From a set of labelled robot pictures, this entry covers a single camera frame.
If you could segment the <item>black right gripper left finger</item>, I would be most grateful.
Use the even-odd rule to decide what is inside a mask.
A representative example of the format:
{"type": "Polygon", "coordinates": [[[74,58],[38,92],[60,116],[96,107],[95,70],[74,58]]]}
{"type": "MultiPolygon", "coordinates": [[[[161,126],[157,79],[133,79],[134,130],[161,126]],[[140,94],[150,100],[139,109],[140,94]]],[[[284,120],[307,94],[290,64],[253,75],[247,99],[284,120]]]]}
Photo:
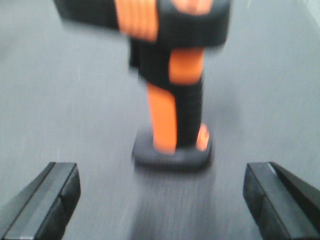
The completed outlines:
{"type": "Polygon", "coordinates": [[[0,208],[2,240],[60,240],[81,196],[78,166],[50,162],[0,208]]]}

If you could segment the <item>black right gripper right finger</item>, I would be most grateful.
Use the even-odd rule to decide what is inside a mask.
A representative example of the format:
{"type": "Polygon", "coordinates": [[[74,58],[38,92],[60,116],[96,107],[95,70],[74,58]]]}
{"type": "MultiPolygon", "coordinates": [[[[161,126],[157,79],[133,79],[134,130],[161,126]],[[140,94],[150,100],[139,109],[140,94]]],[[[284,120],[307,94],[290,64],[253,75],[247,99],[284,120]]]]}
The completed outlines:
{"type": "Polygon", "coordinates": [[[320,191],[275,162],[246,165],[243,197],[264,240],[318,240],[320,191]]]}

